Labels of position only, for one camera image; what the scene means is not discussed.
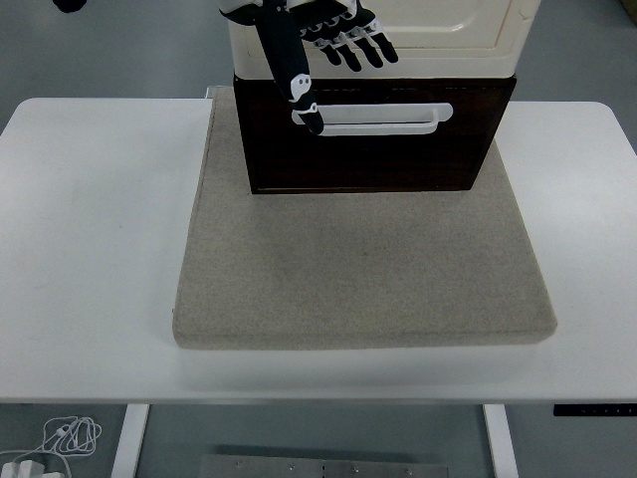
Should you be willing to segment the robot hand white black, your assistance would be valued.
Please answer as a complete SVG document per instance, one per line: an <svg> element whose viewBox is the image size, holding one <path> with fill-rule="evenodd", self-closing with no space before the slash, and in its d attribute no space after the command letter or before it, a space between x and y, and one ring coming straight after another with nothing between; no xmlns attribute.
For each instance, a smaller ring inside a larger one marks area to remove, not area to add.
<svg viewBox="0 0 637 478"><path fill-rule="evenodd" d="M221 1L219 10L227 20L256 29L276 86L314 134L322 133L324 123L304 43L354 72L362 66L351 45L374 68L398 61L376 14L359 1Z"/></svg>

